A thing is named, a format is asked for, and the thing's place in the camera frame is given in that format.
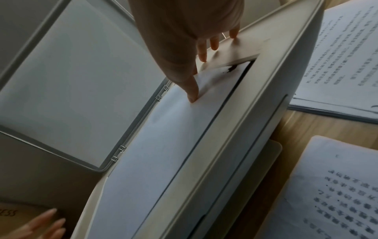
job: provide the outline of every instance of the white sheet of paper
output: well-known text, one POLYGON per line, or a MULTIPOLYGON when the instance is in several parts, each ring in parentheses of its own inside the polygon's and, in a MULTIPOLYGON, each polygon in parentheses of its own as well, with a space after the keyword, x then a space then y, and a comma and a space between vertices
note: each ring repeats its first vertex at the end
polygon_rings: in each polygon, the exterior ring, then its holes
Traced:
POLYGON ((89 239, 133 237, 248 64, 200 72, 193 104, 178 86, 168 91, 110 174, 89 239))
POLYGON ((378 238, 377 169, 377 150, 314 136, 257 238, 378 238))
POLYGON ((355 115, 353 109, 360 109, 378 119, 374 113, 378 113, 377 28, 376 0, 353 0, 326 10, 315 50, 291 104, 318 110, 331 104, 336 112, 355 115))

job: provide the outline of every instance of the scanner lid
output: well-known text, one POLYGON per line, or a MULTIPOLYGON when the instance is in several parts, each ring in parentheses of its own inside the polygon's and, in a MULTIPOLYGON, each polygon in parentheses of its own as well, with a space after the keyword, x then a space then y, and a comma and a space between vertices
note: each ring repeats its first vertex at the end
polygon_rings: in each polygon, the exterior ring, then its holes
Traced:
POLYGON ((61 0, 0 75, 0 132, 104 171, 168 83, 116 1, 61 0))

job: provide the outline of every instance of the person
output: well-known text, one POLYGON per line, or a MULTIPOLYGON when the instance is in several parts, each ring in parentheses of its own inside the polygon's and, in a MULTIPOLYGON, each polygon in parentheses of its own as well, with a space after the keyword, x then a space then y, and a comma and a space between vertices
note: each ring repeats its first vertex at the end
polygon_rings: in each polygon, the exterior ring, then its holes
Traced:
POLYGON ((196 55, 206 62, 207 39, 217 50, 222 32, 236 38, 244 0, 129 0, 129 5, 156 63, 190 102, 196 101, 196 55))
MULTIPOLYGON (((39 216, 35 217, 22 227, 10 232, 5 236, 0 236, 0 239, 29 239, 35 231, 42 226, 48 224, 56 213, 56 209, 50 209, 39 216)), ((38 239, 61 239, 66 232, 63 228, 65 219, 55 221, 38 239)))

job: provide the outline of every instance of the scanner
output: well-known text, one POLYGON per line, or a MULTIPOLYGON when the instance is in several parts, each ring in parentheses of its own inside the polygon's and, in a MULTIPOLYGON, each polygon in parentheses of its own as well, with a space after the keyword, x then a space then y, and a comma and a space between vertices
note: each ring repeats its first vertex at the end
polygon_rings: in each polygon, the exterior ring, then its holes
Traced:
POLYGON ((52 193, 2 194, 62 207, 78 221, 74 239, 213 238, 302 79, 323 3, 293 1, 221 41, 206 63, 197 59, 196 79, 200 89, 222 80, 198 102, 178 105, 184 92, 164 77, 117 2, 60 1, 0 78, 0 149, 30 156, 34 171, 25 177, 48 170, 37 185, 52 193), (202 120, 205 104, 212 110, 202 120), (169 114, 193 117, 188 139, 169 114), (166 134, 188 143, 166 147, 166 134), (89 197, 78 202, 80 194, 89 197))

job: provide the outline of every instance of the wooden table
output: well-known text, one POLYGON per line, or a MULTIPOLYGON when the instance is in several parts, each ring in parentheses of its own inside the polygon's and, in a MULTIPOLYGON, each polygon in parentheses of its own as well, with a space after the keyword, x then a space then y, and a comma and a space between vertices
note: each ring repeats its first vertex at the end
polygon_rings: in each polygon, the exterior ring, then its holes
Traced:
MULTIPOLYGON (((347 0, 328 0, 326 6, 333 7, 343 2, 347 0)), ((314 135, 378 150, 378 125, 287 110, 271 136, 272 140, 282 144, 283 151, 239 215, 227 239, 251 239, 256 235, 314 135)))

